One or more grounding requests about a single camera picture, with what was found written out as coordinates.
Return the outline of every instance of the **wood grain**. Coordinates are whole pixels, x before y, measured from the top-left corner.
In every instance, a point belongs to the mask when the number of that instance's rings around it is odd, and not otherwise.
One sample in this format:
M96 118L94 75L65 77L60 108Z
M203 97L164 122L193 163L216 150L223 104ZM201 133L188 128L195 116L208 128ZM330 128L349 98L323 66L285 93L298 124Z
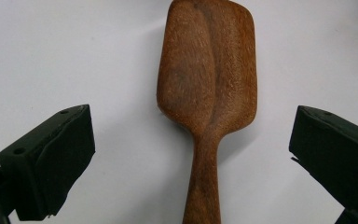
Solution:
M158 72L160 110L194 138L183 223L220 223L220 140L249 125L257 105L255 29L249 11L226 0L174 0Z

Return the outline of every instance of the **white surface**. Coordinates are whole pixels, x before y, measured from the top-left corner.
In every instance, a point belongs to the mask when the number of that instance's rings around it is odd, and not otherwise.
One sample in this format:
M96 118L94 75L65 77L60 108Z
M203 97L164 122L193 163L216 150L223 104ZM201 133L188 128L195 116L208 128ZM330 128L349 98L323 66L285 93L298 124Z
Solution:
M155 96L170 2L0 1L0 150L91 106L97 153L43 223L181 223L192 140ZM358 124L358 1L236 2L255 20L259 97L219 148L222 223L334 223L342 207L288 143L298 105Z

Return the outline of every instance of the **wooden scoop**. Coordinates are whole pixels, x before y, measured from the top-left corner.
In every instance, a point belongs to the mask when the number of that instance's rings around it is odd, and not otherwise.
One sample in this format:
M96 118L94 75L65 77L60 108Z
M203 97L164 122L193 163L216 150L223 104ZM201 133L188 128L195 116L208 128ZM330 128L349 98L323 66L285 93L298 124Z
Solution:
M183 223L220 223L216 153L255 118L255 31L249 11L226 0L174 0L158 72L158 107L194 138Z

